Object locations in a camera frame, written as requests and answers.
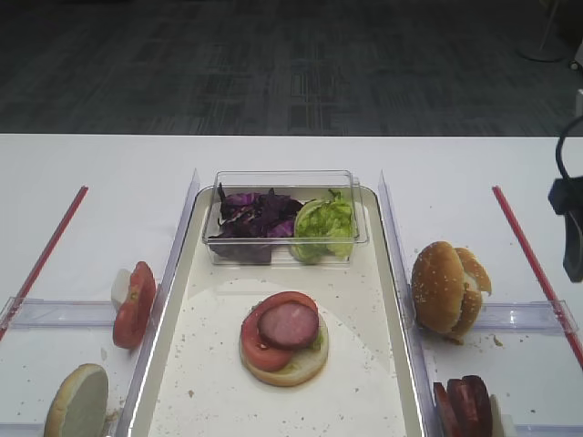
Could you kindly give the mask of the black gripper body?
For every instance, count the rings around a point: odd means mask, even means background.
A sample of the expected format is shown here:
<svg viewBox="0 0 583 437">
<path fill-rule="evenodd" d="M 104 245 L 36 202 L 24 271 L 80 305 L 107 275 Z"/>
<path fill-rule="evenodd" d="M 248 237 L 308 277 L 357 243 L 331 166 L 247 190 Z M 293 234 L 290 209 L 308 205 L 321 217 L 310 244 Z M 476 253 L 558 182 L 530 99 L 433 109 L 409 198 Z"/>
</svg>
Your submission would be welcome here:
<svg viewBox="0 0 583 437">
<path fill-rule="evenodd" d="M 582 177 L 554 180 L 548 201 L 556 214 L 582 211 Z"/>
</svg>

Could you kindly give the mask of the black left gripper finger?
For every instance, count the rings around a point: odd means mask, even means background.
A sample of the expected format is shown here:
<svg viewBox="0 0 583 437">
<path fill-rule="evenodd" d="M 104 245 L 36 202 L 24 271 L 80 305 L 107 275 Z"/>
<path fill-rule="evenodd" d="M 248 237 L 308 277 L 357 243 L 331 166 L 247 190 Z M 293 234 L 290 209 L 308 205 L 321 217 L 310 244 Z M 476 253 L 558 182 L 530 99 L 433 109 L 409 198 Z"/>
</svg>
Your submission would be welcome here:
<svg viewBox="0 0 583 437">
<path fill-rule="evenodd" d="M 582 215 L 569 211 L 565 215 L 566 246 L 563 267 L 571 282 L 582 281 Z"/>
</svg>

